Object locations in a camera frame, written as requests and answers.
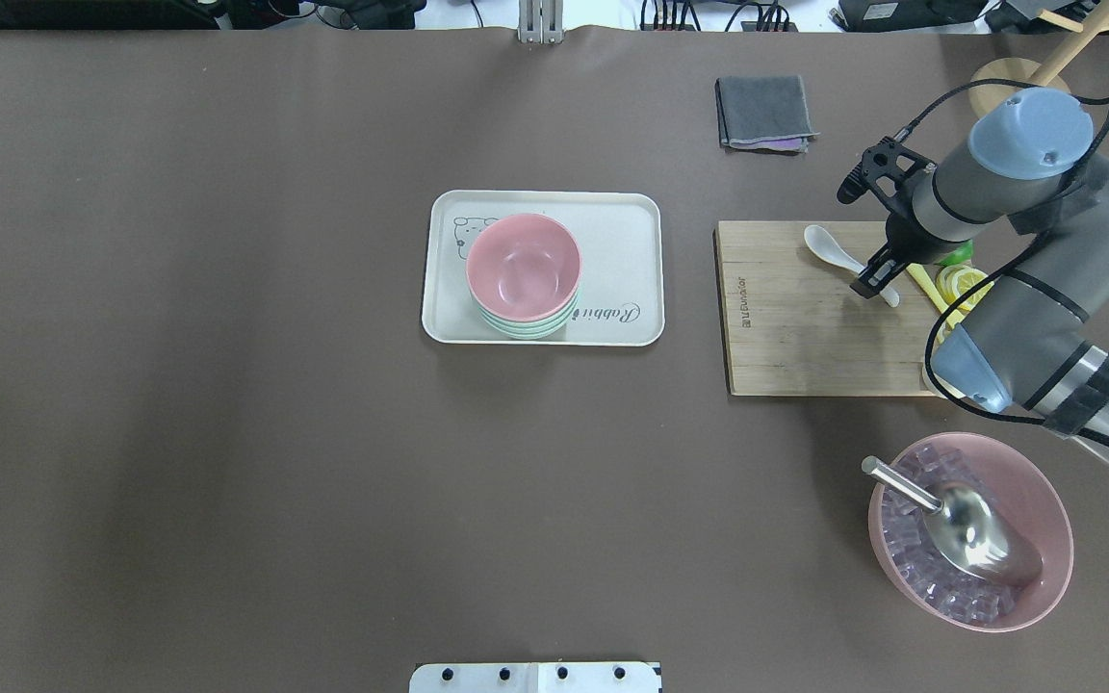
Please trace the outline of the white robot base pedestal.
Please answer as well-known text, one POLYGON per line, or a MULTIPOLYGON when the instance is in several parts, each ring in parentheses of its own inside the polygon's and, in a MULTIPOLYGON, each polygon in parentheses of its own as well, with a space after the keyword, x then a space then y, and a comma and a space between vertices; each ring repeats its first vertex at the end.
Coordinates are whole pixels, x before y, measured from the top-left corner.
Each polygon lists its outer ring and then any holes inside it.
POLYGON ((663 692, 660 665, 643 661, 427 663, 409 692, 663 692))

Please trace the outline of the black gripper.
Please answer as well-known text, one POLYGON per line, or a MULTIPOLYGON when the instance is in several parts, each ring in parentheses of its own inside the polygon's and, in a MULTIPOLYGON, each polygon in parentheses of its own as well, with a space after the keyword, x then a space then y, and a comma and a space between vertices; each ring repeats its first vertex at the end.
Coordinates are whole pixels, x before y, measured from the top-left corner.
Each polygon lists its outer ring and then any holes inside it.
POLYGON ((929 180, 935 167, 924 157, 894 137, 881 137, 864 150, 856 166, 840 183, 837 202, 855 203, 866 193, 874 193, 889 211, 885 222, 885 244, 867 259, 863 271, 851 281, 849 289, 863 298, 873 298, 891 287, 893 281, 912 263, 927 264, 942 258, 942 240, 916 220, 916 186, 929 180))

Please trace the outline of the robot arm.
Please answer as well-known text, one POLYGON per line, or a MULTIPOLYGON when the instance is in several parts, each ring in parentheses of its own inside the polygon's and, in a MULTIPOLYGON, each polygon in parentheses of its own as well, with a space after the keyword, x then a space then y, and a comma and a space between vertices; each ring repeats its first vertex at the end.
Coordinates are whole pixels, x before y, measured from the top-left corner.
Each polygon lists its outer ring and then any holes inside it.
POLYGON ((1091 96, 1015 82, 942 161, 905 144, 918 126, 864 150, 838 188, 841 203, 875 194, 888 210, 885 244, 853 281, 877 295, 916 265, 938 262, 996 220, 1029 245, 980 289, 977 307, 928 342, 933 389, 989 420, 1025 422, 1071 439, 1109 465, 1109 351, 1083 324, 1109 300, 1109 131, 1091 96))

